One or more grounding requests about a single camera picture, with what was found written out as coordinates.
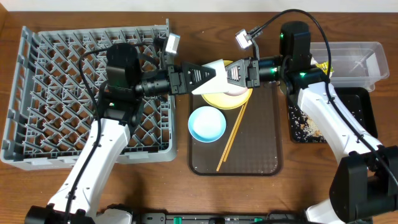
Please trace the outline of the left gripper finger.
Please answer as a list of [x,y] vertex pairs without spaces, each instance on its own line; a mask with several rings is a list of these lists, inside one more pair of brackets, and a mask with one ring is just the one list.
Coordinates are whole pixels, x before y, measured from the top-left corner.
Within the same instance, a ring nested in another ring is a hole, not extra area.
[[207,82],[216,76],[214,68],[182,62],[183,77],[186,82]]
[[210,81],[200,81],[195,83],[194,81],[186,81],[187,93],[208,93],[210,90]]

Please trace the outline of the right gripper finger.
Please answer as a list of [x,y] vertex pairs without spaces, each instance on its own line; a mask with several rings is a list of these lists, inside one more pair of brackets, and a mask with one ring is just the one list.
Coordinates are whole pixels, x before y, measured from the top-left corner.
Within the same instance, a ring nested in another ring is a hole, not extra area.
[[228,77],[245,77],[247,65],[245,59],[240,59],[225,66]]
[[246,86],[244,77],[238,73],[227,73],[227,81],[232,85]]

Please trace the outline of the white plastic cup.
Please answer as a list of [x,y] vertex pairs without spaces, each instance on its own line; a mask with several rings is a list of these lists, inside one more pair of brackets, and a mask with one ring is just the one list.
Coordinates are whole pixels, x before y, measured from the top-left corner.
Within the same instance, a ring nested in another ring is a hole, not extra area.
[[227,73],[223,59],[204,64],[206,68],[215,69],[216,76],[192,91],[193,95],[228,92]]

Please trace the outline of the rice food scraps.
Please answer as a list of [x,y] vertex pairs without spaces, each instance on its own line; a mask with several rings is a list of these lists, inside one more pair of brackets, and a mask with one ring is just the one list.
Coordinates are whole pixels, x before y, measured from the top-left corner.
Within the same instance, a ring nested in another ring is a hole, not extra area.
[[294,105],[288,105],[290,137],[298,143],[324,143],[325,138],[307,114]]

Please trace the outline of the green orange snack wrapper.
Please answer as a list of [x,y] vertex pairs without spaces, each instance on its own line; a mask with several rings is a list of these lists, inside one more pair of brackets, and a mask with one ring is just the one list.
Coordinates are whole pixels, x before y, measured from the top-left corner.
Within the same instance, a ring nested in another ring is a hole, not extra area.
[[333,75],[333,67],[328,65],[328,62],[323,62],[323,63],[316,63],[315,66],[319,69],[321,69],[326,75],[329,75],[331,78]]

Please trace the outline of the pink white bowl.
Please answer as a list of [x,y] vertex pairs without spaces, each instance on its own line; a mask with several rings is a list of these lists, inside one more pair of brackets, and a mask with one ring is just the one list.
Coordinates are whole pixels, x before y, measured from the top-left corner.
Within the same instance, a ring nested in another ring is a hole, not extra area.
[[247,92],[248,89],[246,87],[241,87],[241,86],[232,86],[228,89],[228,91],[225,93],[228,96],[239,96]]

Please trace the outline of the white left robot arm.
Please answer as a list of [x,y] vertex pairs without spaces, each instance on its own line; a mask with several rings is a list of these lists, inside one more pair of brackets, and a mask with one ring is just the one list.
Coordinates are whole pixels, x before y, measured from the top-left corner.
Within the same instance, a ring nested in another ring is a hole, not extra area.
[[25,223],[133,223],[133,213],[121,205],[97,211],[109,175],[139,125],[143,98],[191,93],[216,77],[215,69],[187,62],[143,72],[140,61],[155,60],[136,47],[122,43],[104,49],[108,79],[97,97],[87,88],[95,108],[87,142],[57,193],[46,207],[31,206]]

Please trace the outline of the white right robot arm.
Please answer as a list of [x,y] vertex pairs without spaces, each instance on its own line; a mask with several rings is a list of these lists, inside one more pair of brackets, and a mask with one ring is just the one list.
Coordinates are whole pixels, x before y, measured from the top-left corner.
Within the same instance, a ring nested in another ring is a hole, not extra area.
[[306,209],[308,221],[349,223],[396,211],[397,147],[383,146],[348,111],[328,71],[312,63],[310,42],[305,22],[287,22],[280,30],[279,55],[255,55],[228,65],[228,81],[246,88],[278,81],[331,147],[338,169],[329,198]]

